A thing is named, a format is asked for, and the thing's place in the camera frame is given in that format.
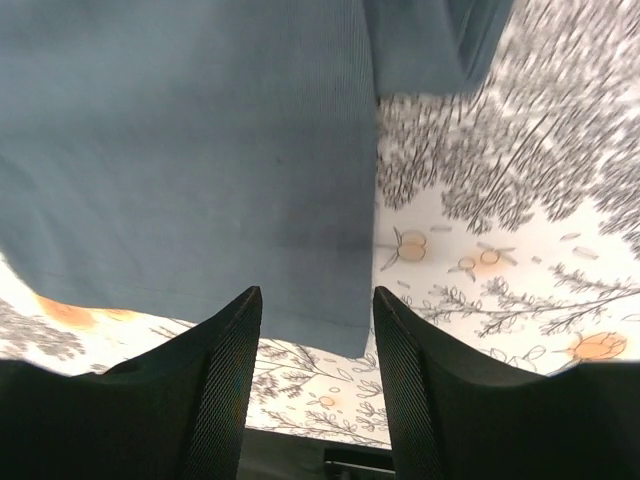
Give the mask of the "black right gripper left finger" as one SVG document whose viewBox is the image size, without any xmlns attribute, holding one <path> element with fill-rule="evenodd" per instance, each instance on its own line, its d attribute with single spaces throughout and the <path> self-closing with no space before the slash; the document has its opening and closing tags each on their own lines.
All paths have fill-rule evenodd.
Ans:
<svg viewBox="0 0 640 480">
<path fill-rule="evenodd" d="M 5 479 L 232 479 L 243 441 L 262 296 L 101 374 L 1 364 Z"/>
</svg>

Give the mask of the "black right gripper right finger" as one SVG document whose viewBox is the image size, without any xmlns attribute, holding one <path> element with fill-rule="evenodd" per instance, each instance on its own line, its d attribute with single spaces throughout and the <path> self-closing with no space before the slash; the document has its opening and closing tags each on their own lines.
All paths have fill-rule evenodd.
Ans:
<svg viewBox="0 0 640 480">
<path fill-rule="evenodd" d="M 373 297 L 400 479 L 635 479 L 639 366 L 586 362 L 545 376 L 491 358 Z"/>
</svg>

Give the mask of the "dark teal t shirt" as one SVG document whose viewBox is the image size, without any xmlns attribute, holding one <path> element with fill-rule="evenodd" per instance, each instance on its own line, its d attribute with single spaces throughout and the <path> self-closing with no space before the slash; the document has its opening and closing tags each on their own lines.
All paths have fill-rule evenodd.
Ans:
<svg viewBox="0 0 640 480">
<path fill-rule="evenodd" d="M 37 294 L 369 336 L 377 103 L 483 81 L 508 1 L 5 1 L 1 250 Z"/>
</svg>

